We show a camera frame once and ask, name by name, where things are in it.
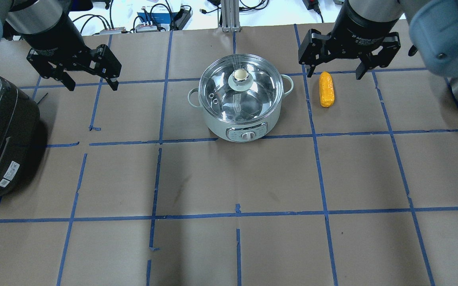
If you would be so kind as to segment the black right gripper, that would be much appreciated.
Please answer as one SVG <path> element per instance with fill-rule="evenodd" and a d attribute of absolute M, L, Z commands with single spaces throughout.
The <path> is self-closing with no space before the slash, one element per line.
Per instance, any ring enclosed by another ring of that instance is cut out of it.
<path fill-rule="evenodd" d="M 400 35 L 391 32 L 400 16 L 399 2 L 345 2 L 331 33 L 307 31 L 298 51 L 299 64 L 311 77 L 318 65 L 335 58 L 359 58 L 355 77 L 361 80 L 375 67 L 388 67 L 400 50 Z M 379 47 L 378 54 L 373 54 Z"/>

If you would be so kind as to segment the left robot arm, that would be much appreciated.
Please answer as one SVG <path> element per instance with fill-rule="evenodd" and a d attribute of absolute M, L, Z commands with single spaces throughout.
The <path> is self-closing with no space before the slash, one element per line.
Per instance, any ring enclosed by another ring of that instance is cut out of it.
<path fill-rule="evenodd" d="M 89 48 L 62 0 L 0 0 L 0 40 L 8 23 L 29 44 L 27 61 L 44 79 L 75 89 L 69 71 L 99 76 L 118 89 L 122 69 L 107 44 Z"/>

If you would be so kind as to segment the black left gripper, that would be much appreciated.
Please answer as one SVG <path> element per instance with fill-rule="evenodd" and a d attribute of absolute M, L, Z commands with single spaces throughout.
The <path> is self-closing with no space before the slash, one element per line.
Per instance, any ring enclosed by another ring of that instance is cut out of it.
<path fill-rule="evenodd" d="M 65 14 L 51 28 L 37 34 L 23 34 L 31 50 L 27 61 L 44 78 L 53 78 L 69 91 L 75 81 L 65 70 L 85 71 L 103 78 L 113 91 L 118 90 L 122 64 L 107 44 L 90 49 L 73 21 Z"/>

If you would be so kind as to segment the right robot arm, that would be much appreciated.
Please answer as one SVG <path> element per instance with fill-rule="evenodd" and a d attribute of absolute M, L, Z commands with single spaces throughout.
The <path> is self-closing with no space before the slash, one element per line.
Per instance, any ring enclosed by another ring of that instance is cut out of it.
<path fill-rule="evenodd" d="M 335 59 L 359 59 L 356 78 L 390 65 L 400 50 L 392 28 L 405 15 L 412 41 L 427 70 L 458 77 L 458 0 L 346 0 L 332 31 L 310 29 L 301 42 L 298 62 L 311 77 L 315 68 Z"/>

